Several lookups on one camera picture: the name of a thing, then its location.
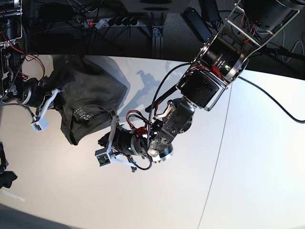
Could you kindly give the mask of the robot arm with right gripper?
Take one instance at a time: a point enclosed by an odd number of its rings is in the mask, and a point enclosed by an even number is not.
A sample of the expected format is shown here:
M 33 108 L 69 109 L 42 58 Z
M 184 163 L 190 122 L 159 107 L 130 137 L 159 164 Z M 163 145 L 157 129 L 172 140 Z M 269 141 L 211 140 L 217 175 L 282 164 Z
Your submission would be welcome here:
M 36 61 L 45 75 L 45 67 L 36 54 L 27 50 L 27 37 L 22 25 L 22 1 L 0 2 L 0 101 L 16 101 L 16 83 L 30 77 L 22 72 L 25 61 Z

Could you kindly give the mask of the robot arm with left gripper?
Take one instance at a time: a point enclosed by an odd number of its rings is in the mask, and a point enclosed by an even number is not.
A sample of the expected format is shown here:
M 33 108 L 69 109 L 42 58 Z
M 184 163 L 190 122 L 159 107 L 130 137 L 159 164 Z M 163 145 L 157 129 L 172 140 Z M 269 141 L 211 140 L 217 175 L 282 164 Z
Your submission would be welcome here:
M 170 100 L 162 114 L 154 114 L 170 92 L 154 96 L 148 108 L 149 160 L 169 159 L 172 141 L 190 127 L 196 108 L 210 111 L 246 68 L 249 58 L 265 49 L 304 7 L 302 0 L 237 1 L 219 31 L 206 35 L 203 47 L 174 86 L 182 97 Z

